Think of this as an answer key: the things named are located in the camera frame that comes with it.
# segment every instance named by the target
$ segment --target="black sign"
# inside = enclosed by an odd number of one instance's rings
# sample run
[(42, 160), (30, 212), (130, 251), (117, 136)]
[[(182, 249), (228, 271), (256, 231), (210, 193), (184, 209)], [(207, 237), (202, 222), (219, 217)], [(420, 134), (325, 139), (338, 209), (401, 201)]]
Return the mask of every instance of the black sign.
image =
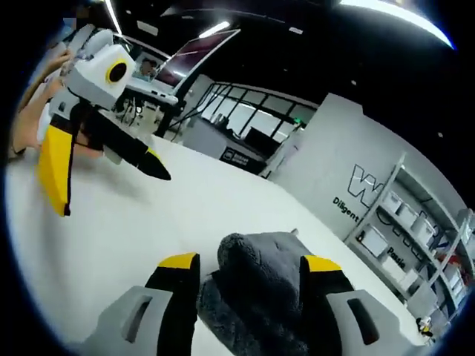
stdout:
[(259, 174), (265, 167), (265, 162), (257, 161), (233, 148), (226, 147), (224, 153), (220, 157), (220, 161), (229, 163), (238, 168), (253, 174)]

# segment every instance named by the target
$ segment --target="black ceiling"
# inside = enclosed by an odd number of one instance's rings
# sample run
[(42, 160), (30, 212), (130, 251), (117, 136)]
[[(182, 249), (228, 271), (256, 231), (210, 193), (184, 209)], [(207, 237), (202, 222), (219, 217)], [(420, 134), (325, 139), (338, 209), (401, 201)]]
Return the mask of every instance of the black ceiling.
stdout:
[[(473, 161), (473, 114), (463, 7), (428, 0), (410, 5), (448, 35), (456, 48), (451, 50), (406, 22), (338, 3), (116, 0), (114, 6), (125, 35), (168, 54), (212, 25), (231, 22), (241, 33), (210, 58), (205, 74), (316, 103), (328, 92), (359, 102), (369, 117), (418, 148), (474, 207), (473, 178), (464, 172)], [(157, 27), (158, 36), (139, 30), (137, 20)]]

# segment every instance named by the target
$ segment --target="grey towel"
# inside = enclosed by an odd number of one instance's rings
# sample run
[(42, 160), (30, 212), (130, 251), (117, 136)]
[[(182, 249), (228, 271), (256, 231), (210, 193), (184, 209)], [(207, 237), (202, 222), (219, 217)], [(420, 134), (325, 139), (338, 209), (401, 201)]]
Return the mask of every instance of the grey towel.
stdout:
[(306, 254), (287, 232), (223, 239), (220, 269), (203, 281), (197, 308), (234, 355), (307, 355), (298, 298), (300, 257)]

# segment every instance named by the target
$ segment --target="yellow object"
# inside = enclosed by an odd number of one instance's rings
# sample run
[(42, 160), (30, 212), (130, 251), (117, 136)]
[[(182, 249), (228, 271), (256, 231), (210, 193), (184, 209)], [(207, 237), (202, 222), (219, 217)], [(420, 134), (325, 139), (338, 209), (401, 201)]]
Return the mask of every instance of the yellow object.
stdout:
[(69, 174), (73, 137), (50, 125), (39, 155), (39, 181), (54, 211), (64, 216), (69, 204)]
[(341, 267), (331, 260), (316, 256), (305, 256), (310, 272), (340, 271)]
[(123, 59), (119, 59), (118, 61), (116, 61), (115, 63), (112, 64), (112, 66), (109, 67), (109, 69), (107, 69), (107, 72), (105, 72), (105, 81), (107, 83), (110, 83), (110, 84), (114, 84), (116, 82), (112, 81), (111, 80), (111, 72), (112, 70), (117, 66), (117, 65), (120, 65), (120, 64), (124, 64), (126, 67), (127, 67), (127, 63), (123, 60)]
[(155, 151), (152, 150), (151, 148), (148, 148), (147, 152), (150, 152), (150, 153), (153, 154), (156, 158), (158, 158), (159, 161), (162, 161), (162, 160), (160, 159), (160, 157), (158, 156), (158, 154), (156, 154)]
[(196, 253), (194, 252), (190, 252), (188, 254), (178, 254), (176, 256), (165, 258), (158, 264), (158, 266), (166, 268), (190, 269), (191, 261), (193, 260), (194, 256), (196, 256)]

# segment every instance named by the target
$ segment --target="white table surface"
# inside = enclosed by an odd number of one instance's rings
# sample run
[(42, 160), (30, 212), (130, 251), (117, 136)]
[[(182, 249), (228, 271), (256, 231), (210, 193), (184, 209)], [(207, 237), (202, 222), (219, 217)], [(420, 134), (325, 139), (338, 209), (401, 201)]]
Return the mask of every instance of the white table surface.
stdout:
[[(7, 218), (27, 286), (53, 330), (66, 342), (84, 340), (101, 311), (131, 286), (143, 285), (162, 259), (201, 255), (202, 274), (217, 268), (227, 234), (299, 230), (313, 253), (340, 264), (423, 338), (409, 311), (320, 220), (284, 189), (198, 152), (154, 138), (172, 181), (142, 174), (123, 162), (75, 157), (71, 216), (54, 214), (36, 176), (37, 153), (7, 169)], [(230, 355), (198, 320), (193, 355)]]

